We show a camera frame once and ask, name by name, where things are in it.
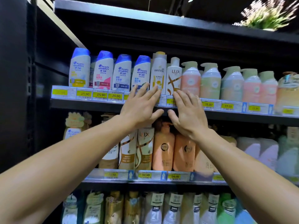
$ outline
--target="forearm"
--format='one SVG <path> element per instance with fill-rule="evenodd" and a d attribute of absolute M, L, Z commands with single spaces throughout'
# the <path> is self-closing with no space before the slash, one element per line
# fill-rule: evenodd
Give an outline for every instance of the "forearm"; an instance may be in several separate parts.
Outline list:
<path fill-rule="evenodd" d="M 298 222 L 299 189 L 295 185 L 232 146 L 213 130 L 195 138 L 258 223 Z"/>
<path fill-rule="evenodd" d="M 25 218 L 37 209 L 48 214 L 91 172 L 132 127 L 111 120 L 52 145 L 0 175 L 0 217 Z"/>

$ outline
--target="hand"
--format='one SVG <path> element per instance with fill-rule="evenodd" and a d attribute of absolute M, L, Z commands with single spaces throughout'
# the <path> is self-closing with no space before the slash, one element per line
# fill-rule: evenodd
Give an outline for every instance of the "hand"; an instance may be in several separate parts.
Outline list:
<path fill-rule="evenodd" d="M 137 86 L 134 86 L 121 109 L 120 116 L 123 120 L 129 121 L 132 130 L 152 124 L 164 113 L 162 109 L 152 112 L 161 95 L 161 90 L 158 90 L 158 86 L 155 86 L 147 91 L 148 86 L 149 83 L 145 83 L 136 95 Z"/>
<path fill-rule="evenodd" d="M 168 110 L 168 116 L 174 127 L 183 135 L 196 141 L 197 135 L 209 130 L 207 117 L 198 96 L 181 90 L 173 93 L 178 107 L 178 117 L 173 110 Z"/>

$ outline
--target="orange pump bottle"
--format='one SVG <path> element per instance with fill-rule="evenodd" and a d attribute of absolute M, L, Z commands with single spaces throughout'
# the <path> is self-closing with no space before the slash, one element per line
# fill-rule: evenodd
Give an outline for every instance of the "orange pump bottle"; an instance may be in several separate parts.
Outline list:
<path fill-rule="evenodd" d="M 170 133 L 170 122 L 163 122 L 160 132 L 154 136 L 154 149 L 152 159 L 153 170 L 172 170 L 173 148 L 175 137 Z"/>
<path fill-rule="evenodd" d="M 174 145 L 173 169 L 175 171 L 193 171 L 195 159 L 195 142 L 177 134 Z"/>

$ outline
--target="person's left hand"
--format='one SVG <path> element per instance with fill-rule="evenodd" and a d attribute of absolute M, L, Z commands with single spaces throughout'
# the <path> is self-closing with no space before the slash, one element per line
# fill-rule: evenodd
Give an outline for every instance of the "person's left hand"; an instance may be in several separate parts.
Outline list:
<path fill-rule="evenodd" d="M 136 95 L 137 86 L 134 86 L 121 109 L 120 116 L 124 121 L 129 121 L 132 130 L 151 125 L 164 113 L 163 109 L 152 112 L 161 95 L 161 90 L 155 86 L 147 91 L 148 86 L 149 83 L 145 83 Z"/>

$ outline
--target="yellow price tag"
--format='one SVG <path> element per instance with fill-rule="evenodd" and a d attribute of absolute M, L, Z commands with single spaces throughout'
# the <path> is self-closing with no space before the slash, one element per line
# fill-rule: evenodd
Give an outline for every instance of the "yellow price tag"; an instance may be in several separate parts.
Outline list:
<path fill-rule="evenodd" d="M 152 173 L 150 172 L 139 172 L 138 177 L 142 179 L 151 179 L 152 178 Z"/>
<path fill-rule="evenodd" d="M 67 95 L 68 91 L 67 90 L 53 89 L 52 94 L 53 95 Z"/>
<path fill-rule="evenodd" d="M 214 107 L 214 102 L 203 101 L 202 105 L 204 107 Z"/>
<path fill-rule="evenodd" d="M 170 180 L 181 180 L 181 174 L 169 174 L 168 179 L 170 179 Z"/>
<path fill-rule="evenodd" d="M 176 105 L 176 101 L 173 98 L 167 98 L 166 103 L 170 105 Z"/>
<path fill-rule="evenodd" d="M 223 103 L 223 104 L 221 105 L 221 108 L 234 109 L 234 105 L 233 105 L 233 104 L 226 104 L 226 103 Z"/>
<path fill-rule="evenodd" d="M 92 97 L 92 92 L 91 91 L 77 90 L 77 96 Z"/>
<path fill-rule="evenodd" d="M 290 177 L 291 182 L 298 182 L 299 178 L 298 177 Z"/>
<path fill-rule="evenodd" d="M 221 175 L 214 175 L 213 176 L 213 180 L 214 181 L 225 181 L 224 179 L 223 179 L 223 177 L 221 176 Z"/>
<path fill-rule="evenodd" d="M 106 172 L 104 174 L 105 178 L 118 178 L 118 173 L 117 172 Z"/>
<path fill-rule="evenodd" d="M 117 99 L 117 100 L 122 100 L 123 95 L 119 93 L 110 93 L 108 94 L 108 99 Z"/>
<path fill-rule="evenodd" d="M 129 94 L 125 94 L 123 97 L 123 100 L 126 101 L 128 99 L 128 97 L 129 97 Z"/>
<path fill-rule="evenodd" d="M 260 112 L 261 111 L 261 107 L 260 106 L 256 106 L 256 105 L 249 105 L 248 110 L 249 111 Z"/>
<path fill-rule="evenodd" d="M 92 97 L 97 97 L 97 98 L 107 98 L 107 93 L 93 92 Z"/>
<path fill-rule="evenodd" d="M 293 114 L 294 114 L 294 109 L 284 108 L 284 109 L 282 110 L 282 113 L 293 115 Z"/>

